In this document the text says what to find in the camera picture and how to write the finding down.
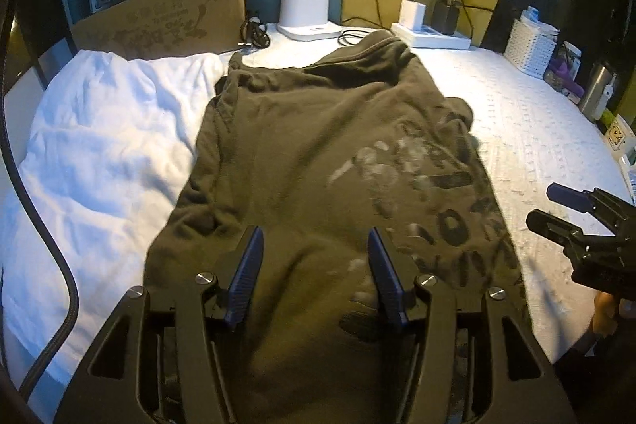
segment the bed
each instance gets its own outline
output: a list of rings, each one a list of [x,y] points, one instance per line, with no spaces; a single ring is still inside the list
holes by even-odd
[[[270,27],[271,47],[250,66],[305,66],[339,47],[294,42]],[[630,199],[600,133],[564,96],[488,50],[414,50],[445,96],[465,99],[471,132],[523,267],[533,330],[555,361],[587,329],[592,290],[571,282],[561,249],[529,232],[533,208],[586,232],[589,215],[549,202],[546,187],[601,187]],[[187,180],[204,109],[231,54],[127,62],[80,51],[47,88],[20,165],[24,182],[78,282],[80,314],[32,398],[44,422],[88,345],[126,289],[141,283],[145,252]],[[55,263],[8,194],[0,219],[8,367],[19,383],[64,318],[68,296]]]

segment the basket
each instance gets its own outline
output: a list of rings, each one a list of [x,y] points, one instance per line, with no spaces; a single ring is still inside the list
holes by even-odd
[[[504,56],[521,72],[542,79],[556,45],[550,37],[516,20]]]

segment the metal thermos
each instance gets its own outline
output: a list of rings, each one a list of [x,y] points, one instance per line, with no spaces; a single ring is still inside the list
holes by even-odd
[[[594,122],[594,112],[599,104],[600,96],[603,90],[614,77],[614,72],[606,63],[597,62],[594,64],[592,74],[589,77],[589,85],[585,91],[585,95],[579,103],[579,110],[583,116]]]

